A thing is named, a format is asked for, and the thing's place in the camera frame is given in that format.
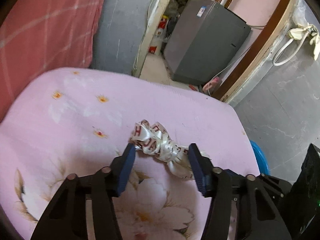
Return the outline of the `white birthday ribbon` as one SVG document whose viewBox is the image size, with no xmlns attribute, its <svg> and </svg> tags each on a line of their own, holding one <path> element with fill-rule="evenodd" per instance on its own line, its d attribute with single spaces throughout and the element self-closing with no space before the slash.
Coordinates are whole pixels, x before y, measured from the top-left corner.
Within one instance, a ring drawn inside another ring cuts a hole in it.
<svg viewBox="0 0 320 240">
<path fill-rule="evenodd" d="M 135 123 L 130 140 L 136 149 L 165 163 L 169 171 L 178 178 L 194 179 L 198 175 L 192 169 L 193 166 L 197 167 L 195 158 L 188 157 L 189 149 L 196 151 L 197 146 L 179 145 L 159 122 L 152 125 L 146 120 Z"/>
</svg>

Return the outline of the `white rubber gloves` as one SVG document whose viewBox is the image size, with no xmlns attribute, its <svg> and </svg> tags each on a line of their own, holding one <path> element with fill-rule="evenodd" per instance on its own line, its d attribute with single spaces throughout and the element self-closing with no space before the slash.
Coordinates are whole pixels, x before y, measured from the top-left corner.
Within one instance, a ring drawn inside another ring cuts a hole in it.
<svg viewBox="0 0 320 240">
<path fill-rule="evenodd" d="M 290 37 L 291 41 L 293 40 L 300 41 L 295 52 L 290 56 L 290 59 L 298 53 L 303 43 L 306 41 L 307 38 L 309 38 L 310 39 L 309 44 L 311 46 L 314 46 L 313 59 L 317 61 L 319 57 L 319 31 L 315 25 L 313 24 L 308 24 L 307 26 L 299 25 L 298 28 L 293 28 L 289 30 L 287 34 Z"/>
</svg>

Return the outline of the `red white sack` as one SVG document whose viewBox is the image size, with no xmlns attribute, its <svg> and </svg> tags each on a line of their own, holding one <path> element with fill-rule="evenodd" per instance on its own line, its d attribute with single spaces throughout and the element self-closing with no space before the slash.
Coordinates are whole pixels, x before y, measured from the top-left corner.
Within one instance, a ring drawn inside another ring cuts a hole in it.
<svg viewBox="0 0 320 240">
<path fill-rule="evenodd" d="M 161 47 L 162 44 L 165 40 L 165 36 L 166 36 L 166 29 L 167 29 L 167 25 L 168 25 L 168 16 L 163 15 L 158 27 L 155 31 L 155 34 L 151 40 L 151 43 L 149 45 L 149 51 L 148 53 L 150 54 L 154 54 L 154 55 L 159 55 L 161 52 Z"/>
</svg>

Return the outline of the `pink slipper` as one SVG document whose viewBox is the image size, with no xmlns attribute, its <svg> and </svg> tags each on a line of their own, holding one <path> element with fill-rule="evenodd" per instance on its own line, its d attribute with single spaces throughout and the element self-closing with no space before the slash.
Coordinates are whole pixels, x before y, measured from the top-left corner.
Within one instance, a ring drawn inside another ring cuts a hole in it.
<svg viewBox="0 0 320 240">
<path fill-rule="evenodd" d="M 213 95 L 214 92 L 221 86 L 222 80 L 217 76 L 210 80 L 202 87 L 204 94 Z"/>
</svg>

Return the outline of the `grey washing machine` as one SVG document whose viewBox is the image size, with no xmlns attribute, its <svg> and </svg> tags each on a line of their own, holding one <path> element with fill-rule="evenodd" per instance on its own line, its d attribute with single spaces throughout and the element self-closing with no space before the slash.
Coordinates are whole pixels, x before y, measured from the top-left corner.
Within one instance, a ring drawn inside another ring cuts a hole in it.
<svg viewBox="0 0 320 240">
<path fill-rule="evenodd" d="M 204 85 L 227 67 L 250 32 L 247 23 L 223 5 L 189 0 L 163 52 L 171 79 Z"/>
</svg>

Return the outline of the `red plaid cloth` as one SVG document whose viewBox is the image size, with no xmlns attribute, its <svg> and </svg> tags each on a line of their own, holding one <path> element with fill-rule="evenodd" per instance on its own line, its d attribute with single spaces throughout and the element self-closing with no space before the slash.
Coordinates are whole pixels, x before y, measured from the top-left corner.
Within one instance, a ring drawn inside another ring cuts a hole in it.
<svg viewBox="0 0 320 240">
<path fill-rule="evenodd" d="M 42 73 L 87 68 L 104 0 L 18 0 L 1 26 L 1 117 Z"/>
</svg>

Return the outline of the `blue plastic bucket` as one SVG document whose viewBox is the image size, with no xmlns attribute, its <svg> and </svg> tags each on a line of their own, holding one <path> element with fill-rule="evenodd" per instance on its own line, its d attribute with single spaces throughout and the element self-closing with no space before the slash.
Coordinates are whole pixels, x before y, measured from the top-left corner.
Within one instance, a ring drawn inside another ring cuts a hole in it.
<svg viewBox="0 0 320 240">
<path fill-rule="evenodd" d="M 251 143 L 260 173 L 269 175 L 270 169 L 263 151 L 255 142 L 250 141 L 250 143 Z"/>
</svg>

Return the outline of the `pink floral tablecloth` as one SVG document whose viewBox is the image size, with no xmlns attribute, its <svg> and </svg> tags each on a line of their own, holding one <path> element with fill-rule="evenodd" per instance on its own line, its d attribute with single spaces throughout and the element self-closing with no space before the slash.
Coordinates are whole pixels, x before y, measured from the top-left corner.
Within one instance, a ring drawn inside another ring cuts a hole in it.
<svg viewBox="0 0 320 240">
<path fill-rule="evenodd" d="M 259 174 L 231 106 L 127 75 L 56 69 L 35 79 L 1 122 L 1 206 L 22 238 L 31 237 L 69 174 L 90 175 L 109 165 L 143 120 L 162 125 L 178 145 L 196 143 L 215 166 Z M 139 152 L 114 206 L 124 239 L 200 239 L 210 199 L 193 180 Z"/>
</svg>

